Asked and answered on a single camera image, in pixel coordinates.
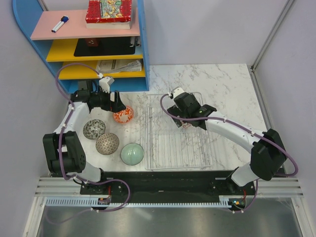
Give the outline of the orange floral bowl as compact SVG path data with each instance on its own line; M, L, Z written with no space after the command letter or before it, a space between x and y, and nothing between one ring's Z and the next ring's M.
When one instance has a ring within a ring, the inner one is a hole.
M114 121L120 124L126 124L134 118L134 110L126 106L125 110L113 114Z

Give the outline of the blue triangle pattern bowl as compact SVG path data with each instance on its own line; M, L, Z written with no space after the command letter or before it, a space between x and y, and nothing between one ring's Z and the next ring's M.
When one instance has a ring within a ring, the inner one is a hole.
M190 123L187 123L187 122L182 122L182 128L183 129L188 129L190 128L192 125Z

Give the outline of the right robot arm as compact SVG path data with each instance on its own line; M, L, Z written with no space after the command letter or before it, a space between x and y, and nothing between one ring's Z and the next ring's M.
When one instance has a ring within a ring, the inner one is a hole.
M252 181L270 181L286 161L286 155L279 134L269 129L255 130L228 119L216 108L201 105L192 93L180 89L167 94L174 105L163 111L178 127L191 124L193 127L215 132L250 153L250 162L236 168L226 182L227 191L238 194Z

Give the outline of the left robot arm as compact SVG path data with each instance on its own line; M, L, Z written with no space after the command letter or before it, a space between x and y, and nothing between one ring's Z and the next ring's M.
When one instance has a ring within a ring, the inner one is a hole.
M114 99L111 99L110 85L113 82L113 77L104 77L96 91L88 87L67 96L70 102L65 117L57 129L42 139L50 173L65 180L76 177L91 183L92 190L97 194L104 194L108 190L108 181L101 178L100 168L86 161L78 133L92 109L100 108L112 113L126 109L118 91L114 92Z

